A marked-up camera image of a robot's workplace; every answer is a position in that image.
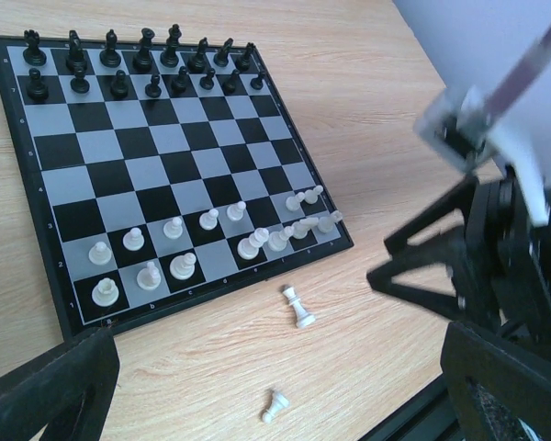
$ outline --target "chessboard frame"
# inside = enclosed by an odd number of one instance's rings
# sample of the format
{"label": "chessboard frame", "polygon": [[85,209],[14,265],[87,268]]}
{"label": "chessboard frame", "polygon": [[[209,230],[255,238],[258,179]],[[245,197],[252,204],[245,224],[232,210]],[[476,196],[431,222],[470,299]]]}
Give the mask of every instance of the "chessboard frame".
{"label": "chessboard frame", "polygon": [[[49,47],[53,49],[65,49],[66,47],[69,47],[67,46],[67,41],[68,40],[61,38],[41,37],[41,45],[49,45]],[[104,48],[104,43],[104,40],[82,40],[84,49],[102,49]],[[24,115],[24,109],[23,103],[19,99],[18,91],[11,87],[11,85],[17,84],[16,77],[13,71],[9,68],[8,61],[9,56],[7,46],[12,45],[26,46],[26,43],[22,35],[0,35],[0,97],[2,99],[4,112],[6,113],[7,125],[17,157],[18,168],[22,177],[23,186],[26,191],[30,214],[38,238],[39,249],[51,288],[51,296],[59,320],[63,339],[68,340],[80,333],[82,330],[94,326],[109,327],[114,335],[121,334],[130,329],[178,313],[179,311],[184,311],[199,304],[222,297],[226,294],[230,294],[239,289],[249,287],[261,281],[265,281],[270,278],[280,276],[286,272],[307,266],[323,258],[348,250],[354,246],[354,241],[342,221],[337,225],[341,237],[331,241],[330,243],[313,245],[307,250],[304,250],[304,252],[295,252],[287,256],[285,262],[274,260],[271,262],[261,263],[260,267],[262,269],[257,272],[253,272],[252,268],[241,270],[233,274],[233,276],[236,276],[237,279],[232,279],[226,285],[223,284],[221,280],[216,280],[198,287],[194,287],[189,290],[189,293],[192,293],[192,290],[197,290],[198,292],[195,292],[194,295],[190,295],[186,299],[176,301],[175,296],[180,291],[172,292],[169,297],[156,300],[150,305],[142,305],[138,308],[130,309],[117,314],[117,316],[122,316],[120,318],[116,318],[115,316],[112,320],[102,319],[96,323],[92,322],[83,324],[80,317],[79,305],[77,308],[74,307],[75,296],[72,288],[73,282],[70,280],[65,268],[65,258],[57,229],[53,228],[55,219],[51,215],[50,203],[47,195],[45,193],[41,195],[38,191],[38,189],[41,189],[43,185],[37,158],[33,156],[34,148],[32,148],[32,139],[30,133],[28,133],[28,130],[20,129],[22,120],[19,115]],[[117,50],[134,51],[138,45],[139,43],[136,41],[119,41],[117,44]],[[162,49],[164,46],[165,45],[161,42],[153,43],[153,48],[156,50]],[[180,51],[195,52],[196,48],[196,44],[182,43],[180,46]],[[217,51],[219,48],[220,45],[209,44],[208,52]],[[243,46],[233,45],[231,53],[243,53],[244,49],[245,48]],[[314,172],[314,179],[324,184],[324,181],[322,180],[316,165],[312,161],[309,151],[306,148],[306,145],[286,108],[284,100],[279,94],[276,84],[257,48],[255,49],[253,56],[259,64],[259,67],[265,71],[266,85],[270,87],[271,95],[279,105],[281,115],[288,124],[290,132],[292,133],[292,138],[297,143],[302,160],[306,163],[309,169]],[[13,98],[11,95],[13,92],[17,92],[16,98]],[[327,210],[334,211],[337,208],[335,207],[332,198],[328,195],[326,186],[323,186],[324,192],[321,196],[324,204]]]}

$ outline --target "black pawn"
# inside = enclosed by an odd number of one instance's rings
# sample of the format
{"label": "black pawn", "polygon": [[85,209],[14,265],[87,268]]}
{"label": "black pawn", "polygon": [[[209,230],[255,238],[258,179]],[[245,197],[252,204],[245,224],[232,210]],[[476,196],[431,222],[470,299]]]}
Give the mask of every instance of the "black pawn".
{"label": "black pawn", "polygon": [[237,61],[235,62],[235,66],[237,66],[237,69],[239,69],[241,72],[246,72],[249,70],[249,67],[251,66],[251,55],[255,51],[255,45],[253,43],[247,43],[247,46],[245,47],[245,52],[242,56],[237,58]]}
{"label": "black pawn", "polygon": [[172,83],[171,83],[172,90],[176,94],[183,93],[187,89],[187,80],[188,80],[187,69],[184,66],[182,66],[180,67],[180,70],[177,76],[172,79]]}
{"label": "black pawn", "polygon": [[75,69],[75,72],[73,74],[75,75],[75,77],[72,78],[72,81],[70,82],[72,90],[76,94],[87,94],[88,90],[90,90],[90,83],[88,83],[88,81],[85,79],[85,70],[81,67],[78,67]]}
{"label": "black pawn", "polygon": [[82,41],[75,30],[70,30],[69,38],[70,49],[67,52],[65,65],[67,68],[75,72],[75,68],[81,67],[84,70],[88,68],[88,60],[85,58],[85,52],[82,49]]}
{"label": "black pawn", "polygon": [[177,66],[179,60],[175,51],[180,45],[180,37],[182,37],[182,31],[179,25],[174,24],[169,28],[169,37],[165,41],[167,47],[162,52],[160,59],[165,67]]}
{"label": "black pawn", "polygon": [[117,52],[117,34],[114,29],[107,32],[106,48],[100,52],[100,62],[106,67],[119,67],[120,54]]}
{"label": "black pawn", "polygon": [[233,70],[231,76],[222,83],[222,91],[224,95],[231,95],[237,90],[237,80],[239,79],[239,71]]}
{"label": "black pawn", "polygon": [[208,72],[206,72],[206,76],[203,76],[200,78],[200,87],[206,90],[210,90],[212,87],[214,87],[214,75],[216,74],[216,71],[212,68],[208,69]]}
{"label": "black pawn", "polygon": [[187,67],[194,74],[202,74],[206,67],[205,54],[208,49],[208,39],[205,37],[198,42],[196,54],[187,61]]}
{"label": "black pawn", "polygon": [[153,47],[153,38],[155,32],[149,28],[143,28],[141,30],[141,41],[139,44],[141,48],[135,54],[132,59],[132,65],[140,72],[149,72],[153,67],[153,56],[151,55],[151,48]]}
{"label": "black pawn", "polygon": [[34,101],[44,101],[49,97],[49,89],[41,78],[39,69],[33,67],[28,71],[27,95]]}
{"label": "black pawn", "polygon": [[34,30],[25,30],[25,42],[28,47],[22,52],[25,62],[31,66],[42,66],[47,62],[47,55],[39,49],[39,33]]}
{"label": "black pawn", "polygon": [[261,71],[257,76],[251,80],[251,87],[255,90],[261,90],[264,88],[265,71]]}
{"label": "black pawn", "polygon": [[229,64],[229,52],[232,47],[232,39],[224,42],[217,53],[214,54],[214,63],[219,67],[226,67]]}
{"label": "black pawn", "polygon": [[127,75],[124,71],[118,70],[112,83],[110,84],[110,93],[114,98],[126,98],[129,94],[129,87],[127,86]]}
{"label": "black pawn", "polygon": [[149,98],[159,98],[162,94],[162,88],[159,86],[161,76],[151,75],[151,82],[145,86],[145,94]]}

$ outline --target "wood grain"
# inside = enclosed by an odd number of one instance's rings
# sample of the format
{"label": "wood grain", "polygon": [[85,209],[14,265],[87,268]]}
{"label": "wood grain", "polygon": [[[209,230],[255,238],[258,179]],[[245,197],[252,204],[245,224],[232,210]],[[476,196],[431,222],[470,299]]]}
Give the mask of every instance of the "wood grain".
{"label": "wood grain", "polygon": [[[442,83],[388,0],[0,2],[0,34],[164,38],[175,21],[183,41],[255,42],[355,247],[119,336],[102,439],[358,439],[440,373],[445,322],[372,292],[365,272],[458,179],[411,131]],[[306,330],[284,283],[317,316]],[[61,340],[0,101],[0,376]],[[270,388],[291,406],[267,425]]]}

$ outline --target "gray square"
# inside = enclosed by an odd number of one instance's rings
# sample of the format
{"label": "gray square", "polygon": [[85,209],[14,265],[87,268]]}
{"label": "gray square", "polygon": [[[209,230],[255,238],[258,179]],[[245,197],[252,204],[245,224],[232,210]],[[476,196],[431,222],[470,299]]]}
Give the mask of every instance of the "gray square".
{"label": "gray square", "polygon": [[282,166],[284,167],[284,172],[286,172],[287,180],[293,189],[299,190],[316,185],[314,177],[310,173],[306,163],[294,163]]}
{"label": "gray square", "polygon": [[119,70],[126,73],[129,72],[125,59],[122,56],[120,57],[120,65],[118,67],[106,67],[102,64],[100,62],[100,52],[102,49],[86,49],[96,75],[114,75]]}
{"label": "gray square", "polygon": [[123,158],[117,135],[113,130],[83,131],[77,133],[77,140],[87,164]]}
{"label": "gray square", "polygon": [[133,192],[98,198],[98,207],[107,232],[145,223],[137,194]]}
{"label": "gray square", "polygon": [[180,67],[184,66],[184,60],[180,57],[179,52],[177,53],[177,66],[175,67],[165,67],[163,65],[161,59],[162,53],[163,51],[152,51],[153,59],[155,60],[155,65],[157,66],[159,73],[161,75],[176,75],[179,72]]}
{"label": "gray square", "polygon": [[221,149],[197,150],[192,152],[198,171],[203,178],[230,175],[231,170]]}
{"label": "gray square", "polygon": [[169,186],[169,179],[159,156],[125,161],[135,190]]}
{"label": "gray square", "polygon": [[271,142],[247,144],[247,148],[249,149],[249,153],[251,154],[257,168],[261,169],[281,165]]}
{"label": "gray square", "polygon": [[267,188],[265,188],[264,180],[257,170],[233,173],[232,179],[235,181],[235,185],[243,200],[264,198],[269,195]]}
{"label": "gray square", "polygon": [[[323,216],[330,216],[330,215],[331,213],[329,211],[323,211],[322,213],[317,213],[317,214],[314,214],[313,216],[316,218],[321,218]],[[313,228],[312,232],[314,233],[314,237],[316,237],[316,240],[318,243],[327,243],[341,237],[338,223],[335,224],[335,228],[333,228],[331,232],[326,232],[326,233],[322,232],[321,230],[319,230],[318,227]]]}
{"label": "gray square", "polygon": [[239,234],[251,233],[254,230],[253,223],[249,217],[247,210],[243,213],[242,219],[233,222],[227,216],[227,208],[229,206],[218,207],[219,211],[219,223],[222,231],[224,232],[225,237],[228,239],[230,237],[238,236]]}
{"label": "gray square", "polygon": [[231,56],[229,55],[229,63],[224,66],[220,67],[214,63],[214,55],[218,52],[218,50],[208,50],[206,52],[206,58],[209,61],[210,67],[214,69],[217,72],[217,75],[223,75],[223,74],[230,74],[234,69],[237,67],[235,66],[234,61],[232,60]]}
{"label": "gray square", "polygon": [[194,89],[196,90],[196,93],[198,97],[202,98],[205,96],[224,96],[224,92],[222,92],[222,87],[220,87],[219,82],[214,80],[214,87],[212,87],[210,90],[205,89],[200,85],[200,78],[203,76],[206,76],[205,73],[192,73],[190,74],[190,79],[192,80],[192,85],[194,85]]}
{"label": "gray square", "polygon": [[282,117],[264,117],[260,120],[270,141],[285,140],[292,137],[290,129]]}
{"label": "gray square", "polygon": [[133,74],[130,76],[130,81],[135,88],[135,93],[137,94],[138,99],[169,99],[169,94],[165,88],[165,83],[163,81],[159,82],[159,87],[162,89],[162,94],[158,98],[151,98],[145,93],[145,87],[151,82],[151,75],[137,75]]}
{"label": "gray square", "polygon": [[8,56],[10,57],[10,65],[15,75],[28,75],[28,71],[33,67],[39,69],[42,75],[54,75],[57,76],[57,67],[53,60],[53,55],[49,50],[43,50],[47,56],[47,61],[42,66],[31,66],[25,62],[25,58],[22,52],[25,51],[26,46],[8,46]]}
{"label": "gray square", "polygon": [[139,271],[147,267],[147,262],[126,266],[118,270],[120,273],[122,286],[125,289],[125,294],[127,294],[127,299],[129,300],[129,305],[131,308],[138,308],[142,305],[146,305],[147,303],[151,303],[159,299],[165,299],[171,294],[159,260],[153,259],[149,262],[154,262],[155,266],[157,266],[157,269],[159,269],[159,272],[162,275],[162,283],[153,291],[142,289],[137,284],[137,275],[139,274]]}
{"label": "gray square", "polygon": [[290,211],[286,208],[286,199],[290,196],[294,196],[295,191],[287,191],[286,193],[278,193],[277,195],[271,195],[272,203],[274,204],[275,211],[277,212],[277,217],[282,222],[297,221],[298,219],[304,218],[304,210],[300,207],[296,211]]}
{"label": "gray square", "polygon": [[105,233],[62,243],[63,256],[67,264],[67,272],[72,282],[117,269],[117,262],[115,261],[114,255],[112,255],[112,259],[110,259],[110,262],[106,265],[94,265],[90,262],[88,253],[90,249],[96,245],[96,242],[104,242],[108,245],[108,248],[110,248],[110,241]]}
{"label": "gray square", "polygon": [[199,98],[172,98],[175,115],[180,123],[208,121]]}
{"label": "gray square", "polygon": [[245,87],[247,95],[271,95],[267,78],[264,78],[264,86],[260,90],[255,90],[251,87],[251,80],[253,80],[256,76],[256,73],[242,73],[240,75],[242,85]]}
{"label": "gray square", "polygon": [[195,251],[207,282],[219,280],[239,272],[226,240],[197,246]]}
{"label": "gray square", "polygon": [[[284,230],[284,225],[278,224],[278,225],[272,225],[271,227],[267,227],[267,230],[270,232],[279,232],[281,230]],[[284,248],[282,251],[273,251],[269,245],[266,243],[264,245],[264,253],[265,257],[267,257],[268,261],[276,260],[276,259],[284,259],[283,262],[286,262],[286,256],[291,255],[295,253],[294,248],[292,248],[292,245],[288,241],[286,248]]]}
{"label": "gray square", "polygon": [[150,126],[149,130],[153,136],[157,152],[173,153],[186,152],[190,150],[187,143],[184,129],[179,124],[165,124],[161,126]]}
{"label": "gray square", "polygon": [[235,119],[257,118],[257,110],[248,96],[227,96],[226,100]]}
{"label": "gray square", "polygon": [[72,90],[71,81],[73,79],[73,75],[62,75],[59,77],[67,103],[101,103],[104,101],[97,77],[94,75],[86,76],[85,80],[90,84],[90,90],[86,94],[78,94]]}
{"label": "gray square", "polygon": [[158,220],[147,224],[149,235],[151,236],[153,246],[155,247],[155,253],[159,257],[173,253],[180,253],[184,250],[189,250],[192,248],[192,241],[189,233],[187,232],[186,224],[182,223],[183,232],[180,237],[177,239],[169,239],[163,233],[163,226],[167,221],[170,221],[170,219]]}
{"label": "gray square", "polygon": [[41,175],[52,206],[96,197],[90,175],[84,165],[48,170]]}
{"label": "gray square", "polygon": [[67,104],[25,106],[28,129],[32,136],[74,133],[72,115]]}
{"label": "gray square", "polygon": [[197,211],[213,208],[204,181],[173,184],[172,190],[182,214],[196,213]]}
{"label": "gray square", "polygon": [[245,139],[242,137],[237,121],[234,119],[210,121],[210,126],[220,146],[245,143]]}
{"label": "gray square", "polygon": [[112,127],[115,129],[132,129],[148,125],[140,101],[107,101],[107,109]]}

